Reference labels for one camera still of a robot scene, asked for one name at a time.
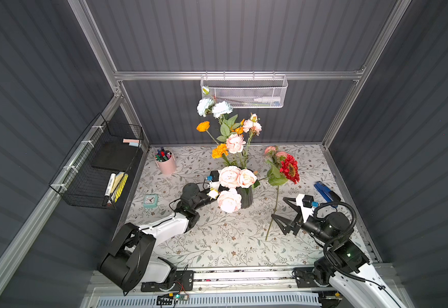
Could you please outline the pale pink peony cluster stem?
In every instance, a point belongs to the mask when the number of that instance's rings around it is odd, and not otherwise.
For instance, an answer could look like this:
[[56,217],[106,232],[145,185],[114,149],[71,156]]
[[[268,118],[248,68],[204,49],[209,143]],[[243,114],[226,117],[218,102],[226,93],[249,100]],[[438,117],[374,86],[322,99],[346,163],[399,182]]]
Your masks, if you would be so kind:
[[236,166],[228,166],[218,171],[220,173],[220,196],[216,200],[218,208],[228,214],[235,213],[241,209],[241,196],[237,192],[241,169]]

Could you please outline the pink peony stem with bud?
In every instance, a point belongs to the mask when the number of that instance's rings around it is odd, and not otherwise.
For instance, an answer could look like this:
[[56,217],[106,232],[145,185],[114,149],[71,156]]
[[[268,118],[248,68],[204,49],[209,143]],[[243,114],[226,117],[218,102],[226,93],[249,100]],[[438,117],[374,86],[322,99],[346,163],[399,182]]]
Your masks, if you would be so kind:
[[269,146],[264,152],[265,163],[267,163],[269,170],[267,171],[266,179],[268,183],[275,187],[276,200],[273,213],[275,214],[278,205],[279,187],[289,181],[289,172],[286,169],[288,154],[280,151],[278,146]]

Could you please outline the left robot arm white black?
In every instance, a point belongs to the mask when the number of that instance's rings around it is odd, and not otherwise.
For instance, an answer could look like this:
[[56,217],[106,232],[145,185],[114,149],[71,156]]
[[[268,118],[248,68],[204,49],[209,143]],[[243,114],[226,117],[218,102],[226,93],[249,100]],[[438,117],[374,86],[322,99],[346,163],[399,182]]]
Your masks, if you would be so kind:
[[179,271],[169,260],[154,256],[154,248],[191,231],[200,219],[198,210],[215,201],[222,191],[216,182],[203,190],[198,184],[187,184],[168,217],[144,226],[124,224],[107,247],[98,271],[124,295],[138,285],[146,292],[172,289],[187,271]]

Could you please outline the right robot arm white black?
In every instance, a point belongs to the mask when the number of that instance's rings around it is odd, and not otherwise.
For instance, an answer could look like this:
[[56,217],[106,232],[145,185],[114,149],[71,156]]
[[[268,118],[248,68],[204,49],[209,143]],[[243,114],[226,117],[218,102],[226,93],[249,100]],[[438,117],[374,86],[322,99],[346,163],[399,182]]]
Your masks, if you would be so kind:
[[370,259],[352,240],[357,223],[353,206],[335,198],[319,204],[310,195],[285,197],[296,213],[294,219],[272,214],[284,235],[307,232],[322,249],[312,269],[294,268],[297,287],[333,287],[354,307],[404,307],[388,287]]

